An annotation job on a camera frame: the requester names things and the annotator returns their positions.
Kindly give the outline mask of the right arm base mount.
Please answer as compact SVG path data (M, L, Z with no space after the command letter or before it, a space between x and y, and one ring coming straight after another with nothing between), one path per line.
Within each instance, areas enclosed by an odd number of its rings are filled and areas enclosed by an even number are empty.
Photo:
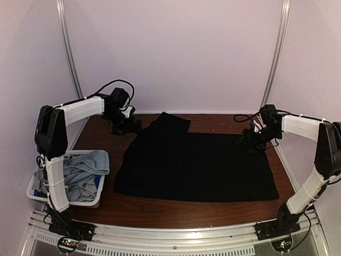
M280 227L277 220L267 222L258 221L254 224L254 228L259 241L289 235L301 229L298 223L287 228Z

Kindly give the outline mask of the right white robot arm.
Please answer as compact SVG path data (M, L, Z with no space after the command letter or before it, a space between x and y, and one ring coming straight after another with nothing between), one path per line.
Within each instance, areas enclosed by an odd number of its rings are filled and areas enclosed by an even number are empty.
M251 116L237 114L236 123L250 122L237 140L252 153L264 152L270 141L279 141L285 136L306 140L295 154L303 157L297 166L306 168L306 175L294 195L283 203L273 224L277 235L285 235L298 223L300 216L325 189L340 181L340 122L325 118L309 117L280 110L275 105L264 105Z

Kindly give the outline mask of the black t-shirt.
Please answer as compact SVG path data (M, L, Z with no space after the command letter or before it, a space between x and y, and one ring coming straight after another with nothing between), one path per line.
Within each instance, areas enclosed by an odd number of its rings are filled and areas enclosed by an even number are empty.
M237 134L191 133L190 121L162 113L130 143L114 191L134 197L191 202L279 198L265 152Z

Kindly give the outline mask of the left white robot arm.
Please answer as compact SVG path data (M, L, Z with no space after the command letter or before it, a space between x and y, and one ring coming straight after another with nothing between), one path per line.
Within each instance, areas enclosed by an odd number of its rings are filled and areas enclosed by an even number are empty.
M115 88L110 94L97 91L82 99L42 106L35 130L39 156L37 165L43 171L47 190L48 210L58 231L73 236L76 224L69 213L69 200L64 188L63 160L68 148L67 127L82 119L102 115L112 126L112 134L140 133L141 122L133 116L133 93Z

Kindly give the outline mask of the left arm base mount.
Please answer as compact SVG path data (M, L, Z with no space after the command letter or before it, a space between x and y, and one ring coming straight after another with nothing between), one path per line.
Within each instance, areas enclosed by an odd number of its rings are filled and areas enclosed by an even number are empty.
M73 229L64 227L58 223L50 224L48 230L52 233L70 237L78 241L92 241L95 225L85 222L72 222Z

